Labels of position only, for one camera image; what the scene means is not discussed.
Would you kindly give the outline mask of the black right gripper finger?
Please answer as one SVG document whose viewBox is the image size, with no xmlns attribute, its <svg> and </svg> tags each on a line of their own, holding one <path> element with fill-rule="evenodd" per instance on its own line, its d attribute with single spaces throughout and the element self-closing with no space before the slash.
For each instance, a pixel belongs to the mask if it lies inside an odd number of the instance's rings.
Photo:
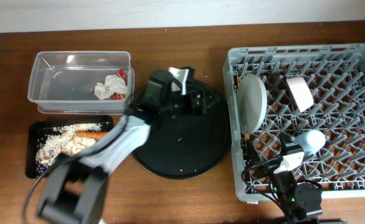
<svg viewBox="0 0 365 224">
<path fill-rule="evenodd" d="M 260 157 L 257 154 L 257 150 L 254 148 L 254 145 L 251 140 L 246 140 L 247 146 L 247 162 L 248 165 L 254 165 L 260 162 Z"/>
<path fill-rule="evenodd" d="M 283 149 L 288 149 L 293 146 L 293 141 L 290 140 L 289 136 L 285 133 L 280 133 L 280 142 Z"/>
</svg>

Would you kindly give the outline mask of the light blue plastic cup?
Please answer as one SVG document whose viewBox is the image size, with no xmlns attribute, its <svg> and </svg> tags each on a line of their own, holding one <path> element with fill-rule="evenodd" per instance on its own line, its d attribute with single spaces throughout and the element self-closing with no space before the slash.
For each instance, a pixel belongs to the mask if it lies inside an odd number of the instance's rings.
<svg viewBox="0 0 365 224">
<path fill-rule="evenodd" d="M 326 143 L 325 135 L 319 130 L 309 130 L 298 135 L 295 141 L 302 147 L 304 158 L 314 156 Z"/>
</svg>

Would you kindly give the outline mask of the grey plate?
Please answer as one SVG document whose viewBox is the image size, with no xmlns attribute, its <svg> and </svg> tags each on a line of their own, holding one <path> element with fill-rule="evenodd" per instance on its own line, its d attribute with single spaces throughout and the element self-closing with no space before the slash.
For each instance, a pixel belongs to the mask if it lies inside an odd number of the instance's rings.
<svg viewBox="0 0 365 224">
<path fill-rule="evenodd" d="M 267 110 L 267 91 L 259 77 L 243 77 L 237 89 L 237 110 L 242 134 L 252 134 L 261 127 Z"/>
</svg>

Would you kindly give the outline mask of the red snack wrapper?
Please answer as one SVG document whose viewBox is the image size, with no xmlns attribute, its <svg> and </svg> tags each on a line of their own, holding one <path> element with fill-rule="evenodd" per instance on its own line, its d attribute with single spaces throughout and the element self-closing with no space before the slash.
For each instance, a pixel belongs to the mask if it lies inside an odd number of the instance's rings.
<svg viewBox="0 0 365 224">
<path fill-rule="evenodd" d="M 112 86 L 115 91 L 114 100 L 124 100 L 127 97 L 127 74 L 125 70 L 118 70 L 113 76 Z"/>
</svg>

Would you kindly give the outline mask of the white tissue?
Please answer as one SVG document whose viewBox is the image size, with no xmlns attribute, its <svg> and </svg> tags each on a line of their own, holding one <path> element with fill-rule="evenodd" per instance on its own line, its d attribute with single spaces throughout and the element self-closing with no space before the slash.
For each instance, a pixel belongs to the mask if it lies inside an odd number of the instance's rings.
<svg viewBox="0 0 365 224">
<path fill-rule="evenodd" d="M 109 97 L 113 96 L 113 94 L 115 92 L 113 90 L 113 88 L 111 87 L 112 81 L 113 81 L 113 76 L 114 75 L 109 75 L 109 76 L 105 77 L 104 83 L 97 83 L 97 85 L 95 86 L 94 95 L 99 100 L 109 99 Z"/>
</svg>

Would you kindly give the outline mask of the orange carrot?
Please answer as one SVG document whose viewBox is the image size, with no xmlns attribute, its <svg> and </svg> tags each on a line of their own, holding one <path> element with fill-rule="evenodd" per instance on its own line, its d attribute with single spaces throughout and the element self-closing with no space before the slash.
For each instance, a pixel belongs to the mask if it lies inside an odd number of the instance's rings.
<svg viewBox="0 0 365 224">
<path fill-rule="evenodd" d="M 78 137 L 81 137 L 81 138 L 89 138 L 89 139 L 100 140 L 104 136 L 106 136 L 108 133 L 107 132 L 77 131 L 75 134 Z"/>
</svg>

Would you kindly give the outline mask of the rice and food scraps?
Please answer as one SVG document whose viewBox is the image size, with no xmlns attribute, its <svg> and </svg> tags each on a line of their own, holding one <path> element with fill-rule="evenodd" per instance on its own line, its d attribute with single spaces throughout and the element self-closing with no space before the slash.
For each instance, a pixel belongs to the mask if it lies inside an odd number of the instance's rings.
<svg viewBox="0 0 365 224">
<path fill-rule="evenodd" d="M 79 131 L 96 133 L 101 131 L 101 127 L 100 123 L 82 123 L 50 128 L 55 134 L 45 134 L 43 138 L 40 138 L 44 142 L 38 143 L 35 158 L 37 175 L 41 175 L 48 169 L 60 153 L 74 156 L 95 144 L 96 139 L 81 137 L 77 133 Z"/>
</svg>

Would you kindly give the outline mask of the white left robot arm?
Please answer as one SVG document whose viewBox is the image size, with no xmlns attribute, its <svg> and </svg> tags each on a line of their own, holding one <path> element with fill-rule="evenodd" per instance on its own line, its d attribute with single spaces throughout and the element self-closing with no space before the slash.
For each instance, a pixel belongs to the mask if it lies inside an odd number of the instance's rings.
<svg viewBox="0 0 365 224">
<path fill-rule="evenodd" d="M 212 169 L 230 144 L 228 107 L 219 92 L 156 70 L 111 131 L 45 172 L 37 216 L 50 223 L 99 223 L 109 177 L 127 156 L 161 177 L 186 179 Z"/>
</svg>

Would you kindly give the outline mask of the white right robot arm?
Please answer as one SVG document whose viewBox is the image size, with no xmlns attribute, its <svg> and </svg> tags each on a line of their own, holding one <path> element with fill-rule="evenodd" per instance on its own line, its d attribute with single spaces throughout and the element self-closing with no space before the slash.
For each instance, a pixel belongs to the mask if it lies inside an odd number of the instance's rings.
<svg viewBox="0 0 365 224">
<path fill-rule="evenodd" d="M 280 135 L 281 151 L 273 165 L 269 165 L 267 174 L 270 178 L 272 195 L 283 211 L 287 223 L 315 223 L 322 213 L 321 184 L 308 180 L 296 180 L 293 170 L 300 167 L 305 152 L 288 135 Z"/>
</svg>

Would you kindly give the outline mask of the grey dishwasher rack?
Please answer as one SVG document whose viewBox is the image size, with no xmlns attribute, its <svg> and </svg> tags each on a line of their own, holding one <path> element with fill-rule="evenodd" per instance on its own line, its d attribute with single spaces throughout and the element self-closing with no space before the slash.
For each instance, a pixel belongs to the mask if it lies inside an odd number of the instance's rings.
<svg viewBox="0 0 365 224">
<path fill-rule="evenodd" d="M 264 200 L 268 179 L 245 174 L 247 146 L 240 132 L 237 80 L 253 74 L 267 91 L 267 110 L 261 127 L 250 135 L 265 161 L 281 149 L 279 134 L 295 138 L 317 129 L 325 145 L 293 172 L 323 186 L 323 198 L 365 197 L 365 44 L 240 47 L 230 49 L 223 69 L 232 133 L 235 194 L 245 203 Z M 287 85 L 303 77 L 314 99 L 300 112 Z"/>
</svg>

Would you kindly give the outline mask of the round black tray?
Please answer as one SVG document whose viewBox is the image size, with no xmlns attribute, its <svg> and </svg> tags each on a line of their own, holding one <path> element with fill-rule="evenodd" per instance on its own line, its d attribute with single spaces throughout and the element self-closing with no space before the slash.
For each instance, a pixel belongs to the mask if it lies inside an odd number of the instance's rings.
<svg viewBox="0 0 365 224">
<path fill-rule="evenodd" d="M 188 179 L 216 166 L 231 144 L 228 106 L 210 85 L 192 80 L 187 95 L 200 108 L 164 118 L 133 152 L 146 170 L 168 179 Z"/>
</svg>

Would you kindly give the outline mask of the clear plastic bin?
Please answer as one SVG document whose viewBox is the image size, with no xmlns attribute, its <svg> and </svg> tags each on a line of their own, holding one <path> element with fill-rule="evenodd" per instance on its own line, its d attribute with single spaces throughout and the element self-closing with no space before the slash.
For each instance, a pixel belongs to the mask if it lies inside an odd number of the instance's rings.
<svg viewBox="0 0 365 224">
<path fill-rule="evenodd" d="M 125 71 L 127 96 L 104 100 L 95 86 Z M 126 51 L 48 51 L 36 55 L 27 98 L 48 114 L 122 114 L 133 97 L 135 71 Z"/>
</svg>

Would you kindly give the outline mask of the rectangular black tray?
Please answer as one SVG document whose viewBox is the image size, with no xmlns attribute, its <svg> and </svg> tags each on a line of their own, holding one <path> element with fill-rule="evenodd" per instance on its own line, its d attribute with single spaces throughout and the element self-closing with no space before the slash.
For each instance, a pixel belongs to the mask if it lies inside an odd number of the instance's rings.
<svg viewBox="0 0 365 224">
<path fill-rule="evenodd" d="M 109 115 L 84 116 L 82 118 L 42 121 L 32 124 L 29 128 L 25 175 L 29 179 L 38 178 L 48 166 L 40 164 L 38 150 L 42 148 L 50 136 L 61 135 L 61 127 L 74 124 L 96 124 L 99 131 L 110 131 L 113 128 L 113 118 Z"/>
</svg>

